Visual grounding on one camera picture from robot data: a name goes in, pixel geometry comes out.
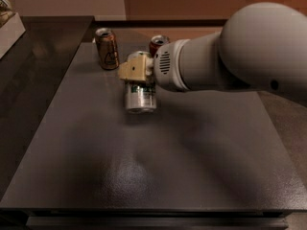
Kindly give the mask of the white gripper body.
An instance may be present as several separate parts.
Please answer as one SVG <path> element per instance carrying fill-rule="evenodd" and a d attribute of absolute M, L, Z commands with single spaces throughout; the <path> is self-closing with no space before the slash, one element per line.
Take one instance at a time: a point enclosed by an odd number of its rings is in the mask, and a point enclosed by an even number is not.
<path fill-rule="evenodd" d="M 173 92 L 189 90 L 179 69 L 180 53 L 188 39 L 181 39 L 161 46 L 154 55 L 153 74 L 155 84 Z"/>

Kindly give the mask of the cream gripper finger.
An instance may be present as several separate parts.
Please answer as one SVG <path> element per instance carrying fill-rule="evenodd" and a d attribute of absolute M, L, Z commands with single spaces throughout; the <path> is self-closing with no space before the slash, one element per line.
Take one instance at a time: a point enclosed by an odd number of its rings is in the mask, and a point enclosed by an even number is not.
<path fill-rule="evenodd" d="M 118 76 L 123 81 L 146 82 L 151 79 L 153 74 L 154 60 L 145 55 L 127 60 L 118 69 Z"/>

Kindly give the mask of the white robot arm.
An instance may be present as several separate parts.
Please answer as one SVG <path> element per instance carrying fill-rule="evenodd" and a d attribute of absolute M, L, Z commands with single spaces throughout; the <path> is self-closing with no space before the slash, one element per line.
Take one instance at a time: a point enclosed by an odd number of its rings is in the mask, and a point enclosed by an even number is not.
<path fill-rule="evenodd" d="M 127 60 L 119 78 L 154 82 L 174 92 L 267 91 L 305 105 L 307 16 L 281 4 L 252 4 L 217 33 L 177 40 L 153 57 Z"/>

